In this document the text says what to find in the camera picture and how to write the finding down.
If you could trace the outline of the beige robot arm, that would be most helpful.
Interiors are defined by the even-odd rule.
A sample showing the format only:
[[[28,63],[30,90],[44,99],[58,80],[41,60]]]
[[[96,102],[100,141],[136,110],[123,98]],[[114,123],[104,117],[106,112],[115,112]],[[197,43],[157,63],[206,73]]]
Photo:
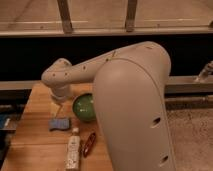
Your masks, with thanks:
[[[151,41],[117,48],[77,65],[60,58],[42,76],[62,103],[70,86],[91,82],[93,104],[114,171],[176,171],[164,92],[171,61]]]

